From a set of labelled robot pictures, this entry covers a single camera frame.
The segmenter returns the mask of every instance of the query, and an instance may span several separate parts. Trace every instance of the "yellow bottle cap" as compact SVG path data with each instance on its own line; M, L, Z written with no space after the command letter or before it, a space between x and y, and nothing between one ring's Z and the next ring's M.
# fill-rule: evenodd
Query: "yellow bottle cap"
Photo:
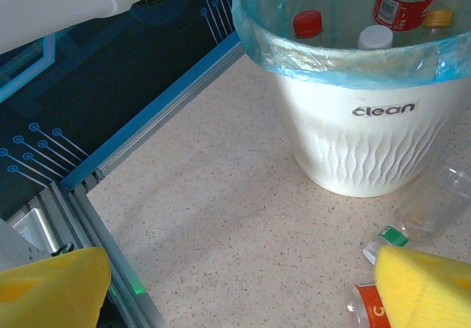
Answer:
M452 17L452 10L434 10L427 14L427 17L424 21L424 26L426 26L427 28L449 26L451 24Z

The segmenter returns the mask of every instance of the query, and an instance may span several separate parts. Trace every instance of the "blue edge trim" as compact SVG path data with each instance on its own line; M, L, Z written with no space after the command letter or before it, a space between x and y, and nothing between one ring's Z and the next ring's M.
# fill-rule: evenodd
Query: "blue edge trim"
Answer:
M62 181L61 185L66 190L72 190L98 166L109 157L126 140L132 137L144 124L153 118L165 106L177 98L191 83L203 75L209 67L216 64L232 47L237 45L239 38L236 32L230 34L218 46L206 54L193 67L185 72L176 82L165 89L149 105L142 109L127 124L120 128L110 139L104 142L93 154L83 161Z

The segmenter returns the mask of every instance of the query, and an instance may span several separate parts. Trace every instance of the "wavy texture pattern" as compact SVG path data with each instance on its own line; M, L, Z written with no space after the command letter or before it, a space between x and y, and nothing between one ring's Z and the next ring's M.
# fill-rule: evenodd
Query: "wavy texture pattern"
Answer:
M424 167L428 151L440 147L440 131L448 117L435 116L407 130L352 133L322 124L299 133L294 156L304 172L320 186L346 196L379 196L404 186Z

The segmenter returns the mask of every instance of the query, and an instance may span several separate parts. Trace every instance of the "metal frame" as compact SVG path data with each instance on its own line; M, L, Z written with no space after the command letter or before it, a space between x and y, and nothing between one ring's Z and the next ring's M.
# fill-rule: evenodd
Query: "metal frame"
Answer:
M107 176L121 164L133 151L141 146L149 137L162 127L171 117L201 93L211 82L226 71L235 61L244 54L242 45L238 42L214 65L197 80L192 82L170 104L164 107L154 118L144 124L131 138L116 149L107 159L99 165L99 170Z
M167 327L145 287L88 200L87 190L97 182L99 174L95 173L67 194L61 186L52 183L28 202L11 221L18 224L22 213L29 214L28 210L37 209L43 214L41 224L47 224L52 231L52 243L72 242L79 249L91 246L106 249L112 274L108 298L119 311L126 327ZM1 219L0 229L0 270L50 257L49 252L31 245Z
M48 254L60 248L51 225L40 208L25 206L8 221L8 224L33 246L47 251Z

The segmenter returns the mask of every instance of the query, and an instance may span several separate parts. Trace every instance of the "red label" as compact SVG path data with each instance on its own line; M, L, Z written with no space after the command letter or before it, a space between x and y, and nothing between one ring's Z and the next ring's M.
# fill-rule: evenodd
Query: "red label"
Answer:
M401 2L397 0L376 0L373 7L375 20L391 30L404 32L422 25L435 0Z
M391 328L376 285L357 285L368 313L369 328Z

